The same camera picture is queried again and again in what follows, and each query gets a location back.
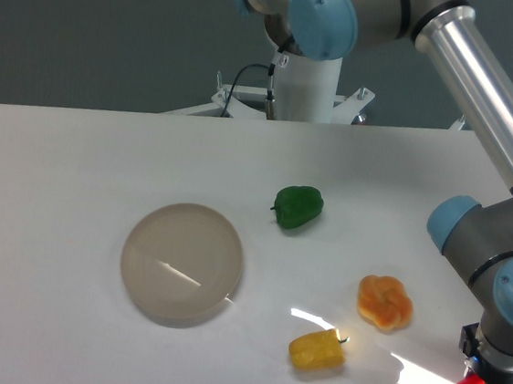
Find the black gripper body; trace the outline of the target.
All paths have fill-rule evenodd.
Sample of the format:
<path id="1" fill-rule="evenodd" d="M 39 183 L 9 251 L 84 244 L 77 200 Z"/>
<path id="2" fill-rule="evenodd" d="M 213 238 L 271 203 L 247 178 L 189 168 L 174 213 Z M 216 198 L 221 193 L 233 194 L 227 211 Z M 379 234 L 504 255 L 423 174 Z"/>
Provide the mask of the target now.
<path id="1" fill-rule="evenodd" d="M 466 377 L 474 374 L 485 384 L 513 384 L 513 355 L 493 346 L 479 324 L 463 326 L 459 349 L 465 357 Z"/>

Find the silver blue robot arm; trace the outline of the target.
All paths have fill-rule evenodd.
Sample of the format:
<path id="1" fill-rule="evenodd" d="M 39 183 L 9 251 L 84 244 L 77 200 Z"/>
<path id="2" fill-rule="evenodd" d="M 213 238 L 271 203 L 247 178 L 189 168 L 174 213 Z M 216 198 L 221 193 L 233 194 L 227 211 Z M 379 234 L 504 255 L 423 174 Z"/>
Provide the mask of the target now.
<path id="1" fill-rule="evenodd" d="M 484 207 L 456 196 L 427 223 L 436 248 L 484 313 L 461 330 L 457 384 L 513 384 L 513 84 L 475 26 L 466 0 L 236 0 L 258 13 L 276 46 L 268 67 L 270 119 L 331 123 L 337 82 L 318 74 L 356 47 L 408 38 L 426 54 L 510 190 Z"/>

